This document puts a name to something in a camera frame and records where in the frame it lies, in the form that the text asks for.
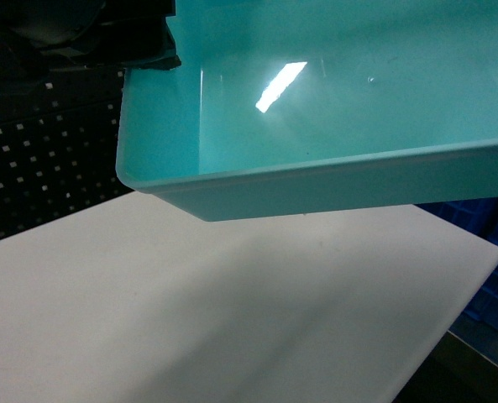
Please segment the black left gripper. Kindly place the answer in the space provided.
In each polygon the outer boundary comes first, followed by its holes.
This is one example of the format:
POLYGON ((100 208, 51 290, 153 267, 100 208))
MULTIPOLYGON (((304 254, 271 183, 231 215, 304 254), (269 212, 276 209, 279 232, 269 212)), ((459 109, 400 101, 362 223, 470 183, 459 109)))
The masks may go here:
POLYGON ((171 0, 106 1, 86 32, 92 49, 80 57, 87 67, 103 65, 170 71, 181 66, 167 19, 171 0))

